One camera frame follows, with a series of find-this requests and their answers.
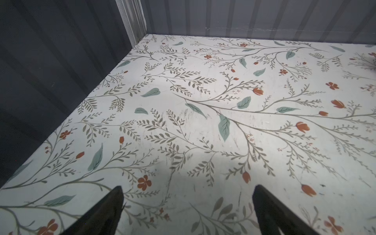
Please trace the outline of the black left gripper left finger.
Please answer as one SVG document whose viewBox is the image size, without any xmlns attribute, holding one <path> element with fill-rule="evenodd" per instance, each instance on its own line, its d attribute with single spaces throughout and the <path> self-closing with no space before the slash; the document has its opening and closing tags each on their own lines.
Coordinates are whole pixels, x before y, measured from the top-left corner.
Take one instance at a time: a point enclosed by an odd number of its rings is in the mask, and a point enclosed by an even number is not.
<svg viewBox="0 0 376 235">
<path fill-rule="evenodd" d="M 121 217 L 123 203 L 122 188 L 116 186 L 62 234 L 114 235 Z"/>
</svg>

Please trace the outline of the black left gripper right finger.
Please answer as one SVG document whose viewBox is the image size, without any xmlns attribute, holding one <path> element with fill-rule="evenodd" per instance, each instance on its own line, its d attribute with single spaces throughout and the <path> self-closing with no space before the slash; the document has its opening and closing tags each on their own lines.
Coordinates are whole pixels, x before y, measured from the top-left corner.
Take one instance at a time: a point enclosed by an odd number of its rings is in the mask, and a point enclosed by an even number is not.
<svg viewBox="0 0 376 235">
<path fill-rule="evenodd" d="M 252 201 L 263 235 L 317 235 L 293 211 L 262 185 L 256 185 Z"/>
</svg>

